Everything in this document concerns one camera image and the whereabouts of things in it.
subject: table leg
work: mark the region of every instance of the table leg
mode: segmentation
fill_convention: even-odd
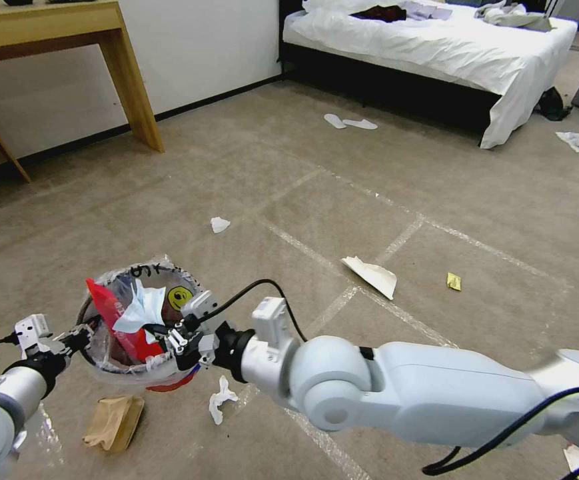
[[[154,150],[164,152],[163,140],[124,26],[105,32],[99,45],[134,135]]]

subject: red plastic wrapper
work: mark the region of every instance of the red plastic wrapper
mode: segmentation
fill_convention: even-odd
[[[158,343],[147,343],[145,330],[143,329],[138,330],[136,333],[115,331],[116,320],[125,312],[123,304],[108,288],[98,285],[93,279],[88,278],[86,283],[96,310],[101,314],[109,332],[114,335],[114,338],[133,361],[145,363],[147,357],[155,357],[163,353],[163,349]]]

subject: wooden table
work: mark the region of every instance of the wooden table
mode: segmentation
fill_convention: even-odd
[[[165,151],[117,0],[0,8],[0,60],[92,44],[101,46],[134,135]]]

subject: wall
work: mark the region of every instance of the wall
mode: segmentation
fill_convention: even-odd
[[[154,113],[280,73],[275,0],[121,0]],[[21,157],[126,123],[97,46],[0,62],[0,134]]]
[[[579,0],[558,0],[552,16],[579,23]]]

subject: white bed sheet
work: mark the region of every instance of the white bed sheet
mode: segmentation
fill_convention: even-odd
[[[501,95],[490,111],[480,147],[505,143],[529,120],[542,92],[553,86],[577,24],[551,18],[555,28],[546,33],[497,27],[475,19],[471,7],[417,1],[451,9],[451,18],[384,23],[350,16],[380,5],[378,0],[334,1],[311,8],[305,2],[308,13],[287,17],[283,40]]]

